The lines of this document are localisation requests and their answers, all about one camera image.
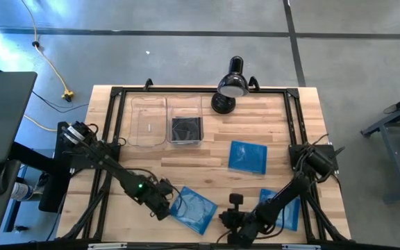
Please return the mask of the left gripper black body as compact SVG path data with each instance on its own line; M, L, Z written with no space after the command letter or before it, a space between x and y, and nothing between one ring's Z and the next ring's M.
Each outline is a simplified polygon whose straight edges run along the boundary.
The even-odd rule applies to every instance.
M151 205L152 212L156 216L157 220L163 220L170 215L170 202L167 196L174 196L174 191L171 192L159 192L153 190L151 193Z

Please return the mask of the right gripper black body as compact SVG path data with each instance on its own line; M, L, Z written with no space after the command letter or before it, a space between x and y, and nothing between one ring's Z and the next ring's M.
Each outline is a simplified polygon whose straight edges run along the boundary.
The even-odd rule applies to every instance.
M236 230L237 228L241 227L245 215L245 212L237 209L228 209L219 214L219 218L225 228Z

